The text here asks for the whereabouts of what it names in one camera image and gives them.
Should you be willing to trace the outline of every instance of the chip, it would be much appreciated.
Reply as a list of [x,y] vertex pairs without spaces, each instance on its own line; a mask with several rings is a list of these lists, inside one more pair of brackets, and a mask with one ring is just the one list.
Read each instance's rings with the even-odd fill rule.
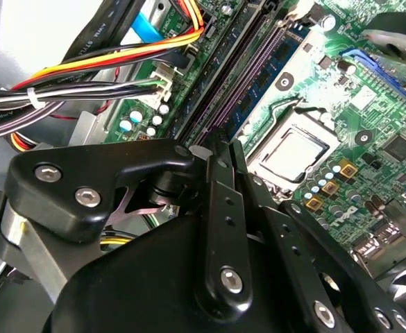
[[346,83],[348,83],[349,79],[345,76],[342,76],[339,80],[339,85],[345,85]]
[[370,154],[370,153],[364,153],[364,154],[362,155],[362,160],[364,160],[367,165],[371,165],[371,164],[373,164],[377,159],[375,158],[374,155],[372,155],[372,154]]
[[311,200],[309,200],[306,203],[306,207],[309,208],[310,210],[312,210],[313,212],[315,212],[316,210],[319,210],[320,207],[323,205],[323,201],[321,201],[320,199],[314,197]]
[[306,53],[309,53],[312,50],[312,47],[311,44],[307,43],[305,47],[303,47],[303,50],[305,50]]
[[327,182],[325,186],[323,186],[321,188],[321,191],[329,194],[329,195],[333,195],[335,192],[337,192],[339,190],[340,186],[335,184],[334,182]]
[[319,65],[323,69],[328,69],[332,65],[332,59],[325,55],[323,59],[320,60]]
[[401,175],[399,175],[397,181],[401,183],[406,182],[406,174],[402,173]]
[[406,160],[406,137],[396,135],[392,137],[383,147],[383,151],[393,159],[402,162]]
[[342,159],[339,166],[341,166],[340,174],[347,178],[352,178],[358,171],[357,167],[346,159]]

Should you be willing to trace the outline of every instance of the black metal bracket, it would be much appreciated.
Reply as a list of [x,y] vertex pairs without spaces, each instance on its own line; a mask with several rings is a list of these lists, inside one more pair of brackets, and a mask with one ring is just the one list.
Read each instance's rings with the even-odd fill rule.
[[279,210],[296,224],[310,251],[315,254],[317,270],[328,274],[339,287],[340,306],[354,332],[405,331],[400,322],[406,322],[406,313],[304,207],[288,200],[280,205]]
[[229,146],[216,141],[208,158],[202,206],[196,297],[219,322],[232,322],[252,303],[242,195],[234,189]]
[[[115,189],[137,187],[164,171],[186,173],[193,163],[193,155],[169,139],[35,151],[12,160],[5,194],[28,220],[71,241],[92,241],[115,209]],[[37,178],[35,171],[43,166],[58,170],[60,179]],[[97,192],[99,204],[78,203],[75,193],[81,188]]]
[[[182,223],[187,231],[182,234],[191,234],[190,230],[198,227],[196,260],[192,261],[195,265],[192,297],[211,322],[238,324],[248,314],[249,318],[261,318],[256,312],[249,313],[256,299],[253,290],[257,288],[252,272],[259,271],[256,278],[281,284],[284,289],[285,306],[276,306],[272,311],[284,318],[292,332],[405,331],[399,319],[406,323],[404,311],[302,205],[290,200],[276,205],[263,180],[248,173],[239,142],[228,145],[212,136],[207,144],[212,152],[207,161],[194,158],[186,148],[168,139],[20,155],[10,167],[0,222],[4,220],[4,207],[14,214],[8,217],[9,221],[25,219],[31,231],[27,238],[45,249],[46,255],[33,253],[30,243],[22,244],[21,239],[5,237],[0,225],[0,241],[13,249],[10,252],[0,247],[1,252],[12,253],[11,261],[19,253],[26,254],[22,267],[44,283],[41,276],[49,279],[52,275],[44,275],[41,258],[57,264],[68,255],[65,249],[80,253],[97,246],[115,209],[118,214],[139,214],[168,203],[190,205],[194,216],[177,221],[185,221]],[[79,171],[85,164],[85,170]],[[60,174],[41,180],[36,174],[41,166],[55,168]],[[98,194],[96,205],[78,202],[75,193],[84,187]],[[128,191],[117,203],[115,190],[122,187]],[[174,224],[177,221],[154,232],[161,234],[164,230],[162,237],[178,232],[179,227]],[[260,268],[263,265],[251,262],[250,258],[257,260],[258,249],[253,245],[253,255],[249,252],[248,234],[265,243],[263,252],[271,254],[266,265],[272,274],[263,276],[264,270]],[[140,237],[133,244],[145,248],[148,242],[142,242]],[[130,246],[115,251],[115,257],[121,258]],[[79,266],[67,262],[62,266],[65,269],[59,271],[59,280],[67,281]],[[331,301],[321,273],[328,274],[339,285],[339,303]],[[53,299],[57,298],[60,285],[63,286],[54,285]],[[263,306],[264,298],[280,297],[275,292],[263,297],[261,292],[257,302]]]

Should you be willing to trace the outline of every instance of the white wire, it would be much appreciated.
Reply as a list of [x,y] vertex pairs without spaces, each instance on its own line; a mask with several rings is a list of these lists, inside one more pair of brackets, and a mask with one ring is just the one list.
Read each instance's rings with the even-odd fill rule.
[[[40,94],[38,94],[36,92],[36,97],[38,99],[43,99],[43,98],[46,98],[46,97],[59,96],[59,95],[82,94],[82,93],[86,93],[86,92],[105,92],[105,91],[108,91],[108,90],[124,88],[124,87],[128,87],[128,86],[131,86],[131,85],[139,85],[139,84],[149,83],[149,82],[152,82],[152,81],[157,81],[157,79],[156,78],[147,78],[147,79],[144,79],[144,80],[135,80],[135,81],[130,81],[130,82],[117,83],[117,84],[114,84],[114,85],[103,85],[103,86],[97,86],[97,87],[60,89],[60,90],[56,90],[54,92],[43,92],[43,93],[40,93]],[[27,100],[29,100],[28,95],[0,97],[0,103],[18,102],[18,101],[27,101]]]

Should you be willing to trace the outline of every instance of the green circuit board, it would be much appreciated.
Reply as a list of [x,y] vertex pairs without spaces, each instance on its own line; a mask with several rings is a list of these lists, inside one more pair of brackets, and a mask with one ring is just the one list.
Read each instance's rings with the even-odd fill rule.
[[[235,10],[242,2],[242,0],[234,0],[229,1],[228,3],[231,8]],[[212,55],[219,40],[223,37],[230,20],[233,19],[233,15],[224,15],[221,12],[222,5],[226,4],[225,0],[199,0],[198,3],[200,4],[200,9],[203,11],[203,18],[205,19],[205,25],[207,28],[204,36],[192,44],[194,59],[192,59],[189,68],[186,69],[185,72],[177,71],[174,75],[173,94],[169,101],[170,105],[180,105],[183,102],[192,83],[200,75],[203,65]],[[179,34],[184,28],[185,25],[183,18],[174,8],[170,8],[162,23],[160,33],[164,37],[171,37]],[[156,64],[152,61],[143,63],[139,68],[136,79],[148,78],[155,68]],[[125,133],[119,128],[119,122],[124,117],[127,117],[130,114],[130,111],[134,109],[139,110],[143,114],[143,120],[134,124],[133,129],[129,133]],[[146,127],[151,124],[151,119],[155,114],[157,114],[157,112],[143,102],[135,100],[124,101],[118,109],[118,115],[112,123],[106,142],[149,139],[145,130]],[[163,123],[158,127],[155,137],[163,136],[165,128],[167,128],[170,121],[173,119],[173,115],[174,109],[172,108],[171,113],[164,117]]]
[[[345,248],[350,248],[363,234],[369,235],[378,222],[365,208],[366,200],[377,194],[385,201],[395,198],[404,202],[406,100],[357,63],[357,71],[345,76],[337,68],[341,59],[339,53],[350,47],[374,50],[361,32],[379,12],[406,11],[406,1],[323,0],[319,3],[334,15],[337,20],[335,28],[328,33],[313,31],[307,37],[305,42],[309,44],[309,50],[297,51],[284,68],[294,76],[294,86],[288,92],[278,92],[261,102],[260,109],[249,119],[246,133],[243,130],[240,135],[245,153],[250,153],[272,127],[272,119],[277,119],[284,112],[284,108],[275,109],[272,105],[295,96],[303,99],[303,106],[325,108],[331,114],[341,144],[323,165],[309,175],[293,198],[307,204],[304,195],[310,192],[310,185],[320,174],[344,159],[350,162],[357,173],[350,179],[343,176],[332,179],[337,185],[334,194],[322,191],[315,194],[321,206],[312,210],[316,218],[324,218],[329,223],[330,234]],[[401,71],[406,77],[406,65],[390,62],[389,66],[387,68],[392,73]],[[372,136],[364,144],[356,142],[356,137],[363,130],[369,131]],[[392,150],[399,147],[405,151],[401,161],[389,154],[394,154]],[[364,161],[364,154],[371,154],[377,159],[377,169]],[[350,190],[361,196],[360,202],[349,199],[347,193]],[[335,217],[330,212],[332,206],[338,206],[345,212],[344,216],[340,219]]]

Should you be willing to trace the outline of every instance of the capacitor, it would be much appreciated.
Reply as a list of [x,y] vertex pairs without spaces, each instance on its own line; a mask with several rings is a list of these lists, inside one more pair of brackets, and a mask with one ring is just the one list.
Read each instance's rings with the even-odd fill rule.
[[130,113],[130,120],[134,123],[140,123],[142,121],[142,113],[138,110],[133,110]]
[[380,215],[380,211],[374,206],[371,201],[365,201],[364,203],[365,208],[374,216]]
[[377,194],[374,194],[371,197],[371,201],[378,210],[384,210],[386,208],[386,205],[384,204],[383,200]]
[[357,71],[357,67],[346,60],[340,60],[337,63],[337,68],[346,75],[354,75],[355,72]]
[[127,119],[127,118],[123,118],[120,122],[119,122],[119,128],[123,131],[123,132],[130,132],[132,130],[132,123]]
[[326,185],[327,181],[323,176],[318,175],[314,177],[315,182],[317,183],[318,186],[323,187]]
[[331,212],[332,215],[334,215],[335,217],[342,217],[343,216],[343,210],[340,208],[340,206],[337,205],[333,205],[329,208],[329,211]]
[[347,191],[346,196],[348,197],[349,200],[353,201],[354,203],[359,203],[362,199],[360,193],[358,193],[354,189],[350,189],[349,191]]
[[311,190],[312,193],[320,192],[320,187],[312,180],[307,183],[307,187]]
[[329,162],[328,167],[333,173],[339,173],[341,171],[341,166],[339,166],[338,162],[336,161]]
[[329,230],[329,223],[326,222],[326,219],[324,219],[323,217],[320,217],[316,221],[323,227],[324,230]]
[[160,107],[158,108],[158,112],[162,114],[163,116],[168,114],[170,111],[170,107],[167,104],[161,104]]
[[156,135],[156,129],[154,127],[148,127],[146,133],[149,137],[154,137]]
[[323,31],[328,32],[331,31],[333,28],[335,28],[335,25],[337,24],[337,20],[335,19],[334,15],[326,15],[321,21],[319,22],[320,27],[323,29]]
[[221,14],[231,16],[233,14],[233,8],[231,5],[226,4],[221,6]]
[[303,194],[303,197],[306,200],[311,200],[313,196],[314,196],[314,194],[312,194],[311,192],[306,192],[306,193]]
[[162,117],[161,116],[153,116],[152,118],[152,124],[154,126],[159,126],[162,123]]
[[334,173],[329,170],[329,168],[322,168],[321,170],[321,175],[326,179],[326,180],[331,180],[334,178]]

